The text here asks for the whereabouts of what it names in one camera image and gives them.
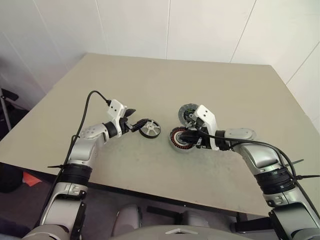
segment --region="table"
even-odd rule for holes
[[[111,139],[99,152],[90,181],[199,206],[267,216],[254,176],[231,151],[178,153],[170,131],[180,126],[179,108],[204,104],[219,129],[251,128],[260,140],[281,148],[298,163],[298,174],[320,173],[320,136],[269,65],[163,60],[87,54],[0,142],[1,162],[57,174],[86,97],[99,90],[136,112],[129,118],[159,122],[158,138],[138,132]],[[85,127],[107,122],[105,102],[93,96]],[[319,179],[301,181],[320,210]]]

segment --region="gray floor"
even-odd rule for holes
[[[48,184],[41,182],[33,187],[23,184],[11,193],[0,193],[0,217],[32,228],[38,219],[49,188],[50,186]],[[85,202],[87,203],[87,209],[82,229],[82,235],[85,240],[108,239],[118,210],[127,204],[137,204],[141,208],[143,226],[173,224],[173,219],[170,217],[146,212],[147,206],[163,208],[181,213],[191,209],[92,188],[89,189]],[[226,216],[221,213],[197,209],[192,210],[205,217],[209,222],[209,225],[214,229],[229,232],[230,223],[236,221],[234,217]],[[249,218],[254,219],[257,218],[257,216],[249,216]],[[257,240],[278,239],[274,231],[271,230],[267,232],[255,232],[241,235]]]

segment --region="wire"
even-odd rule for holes
[[[64,170],[64,166],[67,164],[67,162],[68,162],[68,160],[69,160],[69,157],[70,157],[72,148],[74,147],[77,139],[79,138],[80,131],[81,131],[81,129],[82,129],[83,125],[84,125],[85,119],[86,119],[86,115],[87,115],[87,110],[88,110],[88,105],[89,105],[90,97],[91,97],[91,95],[94,94],[94,93],[98,94],[98,95],[107,103],[107,105],[110,106],[111,100],[106,99],[99,91],[93,90],[93,91],[91,91],[91,92],[88,94],[88,96],[87,96],[87,98],[86,98],[86,101],[85,101],[84,111],[83,111],[83,114],[82,114],[82,119],[81,119],[79,128],[78,128],[78,130],[76,131],[76,134],[71,137],[71,143],[70,143],[68,152],[67,152],[67,154],[66,154],[64,163],[63,163],[63,165],[52,166],[52,167],[57,167],[57,168],[61,167],[61,168],[60,168],[60,171],[59,171],[59,173],[57,174],[56,178],[54,179],[53,184],[51,185],[51,188],[50,188],[50,190],[49,190],[48,195],[46,196],[44,205],[43,205],[43,207],[42,207],[42,210],[41,210],[39,219],[37,220],[37,222],[36,222],[36,224],[35,224],[35,227],[37,227],[37,226],[39,225],[39,223],[40,223],[41,217],[42,217],[42,215],[43,215],[43,213],[44,213],[44,211],[45,211],[45,209],[46,209],[46,206],[47,206],[47,204],[48,204],[48,202],[49,202],[49,200],[50,200],[50,197],[51,197],[51,195],[52,195],[52,193],[53,193],[53,191],[54,191],[54,187],[56,186],[57,181],[58,181],[61,173],[62,173],[63,170]]]
[[[318,218],[320,218],[319,213],[316,209],[316,207],[314,206],[314,204],[312,203],[311,199],[309,198],[309,196],[307,195],[306,191],[304,190],[304,188],[300,185],[300,183],[298,182],[298,180],[303,179],[303,178],[315,178],[315,177],[320,177],[320,175],[306,175],[306,176],[297,176],[296,175],[296,170],[295,167],[293,165],[293,163],[291,162],[291,160],[289,159],[289,157],[279,148],[277,148],[276,146],[273,146],[269,143],[266,142],[262,142],[262,141],[254,141],[254,140],[245,140],[245,139],[239,139],[239,138],[228,138],[228,137],[222,137],[222,136],[214,136],[214,135],[210,135],[206,132],[201,131],[200,129],[197,129],[197,131],[204,136],[207,136],[209,138],[212,139],[218,139],[218,140],[224,140],[224,141],[230,141],[230,142],[236,142],[232,145],[230,145],[229,149],[233,149],[235,146],[240,145],[240,144],[256,144],[256,145],[261,145],[261,146],[266,146],[269,147],[271,149],[273,149],[275,151],[275,153],[277,154],[279,161],[281,163],[281,165],[287,169],[282,156],[285,158],[285,160],[287,161],[287,163],[290,166],[291,172],[288,171],[289,176],[291,177],[291,179],[294,181],[294,183],[297,185],[297,187],[300,189],[300,191],[302,192],[303,196],[305,197],[305,199],[307,200],[307,202],[309,203],[310,207],[312,208],[312,210],[315,212],[315,214],[317,215]]]

